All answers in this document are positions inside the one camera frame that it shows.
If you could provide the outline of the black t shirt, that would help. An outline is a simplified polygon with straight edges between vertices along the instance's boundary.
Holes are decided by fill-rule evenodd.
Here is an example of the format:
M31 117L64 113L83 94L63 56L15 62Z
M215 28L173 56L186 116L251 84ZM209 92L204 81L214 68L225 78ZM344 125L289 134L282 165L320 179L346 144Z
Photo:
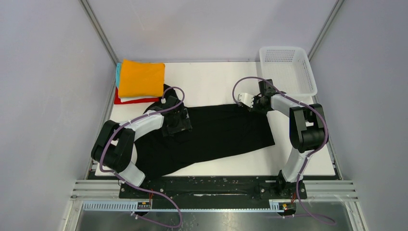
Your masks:
M237 104L188 107L187 112L190 130L169 135L162 127L134 142L136 167L147 180L275 145L267 116Z

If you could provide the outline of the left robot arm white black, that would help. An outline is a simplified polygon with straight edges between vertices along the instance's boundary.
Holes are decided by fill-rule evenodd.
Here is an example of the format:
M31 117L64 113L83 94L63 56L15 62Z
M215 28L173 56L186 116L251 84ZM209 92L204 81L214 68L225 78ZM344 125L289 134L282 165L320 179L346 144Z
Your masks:
M107 167L107 172L130 183L131 192L143 198L149 193L149 185L144 181L145 174L132 161L134 142L154 130L161 130L164 136L173 136L191 129L190 116L183 101L169 96L135 119L120 123L106 121L90 156L100 167Z

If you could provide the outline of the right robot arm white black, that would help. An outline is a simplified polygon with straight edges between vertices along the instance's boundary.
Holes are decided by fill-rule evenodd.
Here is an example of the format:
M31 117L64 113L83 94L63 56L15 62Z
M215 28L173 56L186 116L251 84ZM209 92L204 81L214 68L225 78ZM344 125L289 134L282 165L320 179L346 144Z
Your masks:
M278 111L289 118L292 150L276 182L278 196L288 198L300 188L311 156L327 143L328 129L323 108L320 104L305 104L277 90L270 79L260 79L258 86L260 94L253 98L250 110L262 113Z

